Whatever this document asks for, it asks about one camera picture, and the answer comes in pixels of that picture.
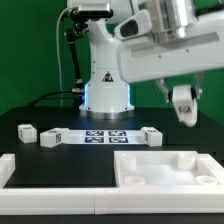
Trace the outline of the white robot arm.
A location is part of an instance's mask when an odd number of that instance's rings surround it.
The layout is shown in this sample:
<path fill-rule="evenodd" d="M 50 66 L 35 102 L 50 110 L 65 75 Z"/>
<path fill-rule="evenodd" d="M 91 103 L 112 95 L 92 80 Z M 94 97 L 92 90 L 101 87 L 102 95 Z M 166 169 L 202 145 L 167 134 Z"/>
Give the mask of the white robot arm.
<path fill-rule="evenodd" d="M 178 120 L 197 121 L 204 73 L 224 67 L 224 3 L 67 0 L 73 32 L 90 41 L 91 78 L 80 112 L 117 119 L 132 111 L 131 83 L 154 80 Z"/>

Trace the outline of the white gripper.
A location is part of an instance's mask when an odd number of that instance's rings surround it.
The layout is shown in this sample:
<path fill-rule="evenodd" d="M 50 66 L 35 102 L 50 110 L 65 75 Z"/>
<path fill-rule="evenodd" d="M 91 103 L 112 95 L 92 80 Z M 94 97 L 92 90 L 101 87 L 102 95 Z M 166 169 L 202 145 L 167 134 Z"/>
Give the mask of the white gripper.
<path fill-rule="evenodd" d="M 117 49 L 121 78 L 127 83 L 156 80 L 165 101 L 172 100 L 166 77 L 196 73 L 195 92 L 202 95 L 205 73 L 224 68 L 224 10 L 199 16 L 187 27 L 187 37 L 155 43 L 147 34 L 122 41 Z"/>

